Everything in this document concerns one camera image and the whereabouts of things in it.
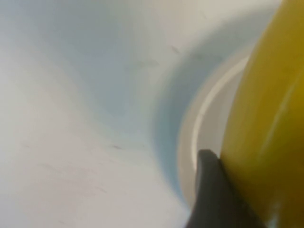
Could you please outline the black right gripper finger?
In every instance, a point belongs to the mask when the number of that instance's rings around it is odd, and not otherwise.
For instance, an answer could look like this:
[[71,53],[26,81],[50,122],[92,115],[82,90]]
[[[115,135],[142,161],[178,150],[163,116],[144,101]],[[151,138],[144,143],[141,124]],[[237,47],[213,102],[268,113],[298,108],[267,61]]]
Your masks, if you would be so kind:
[[232,186],[221,160],[211,150],[198,152],[195,189],[187,228],[265,227]]

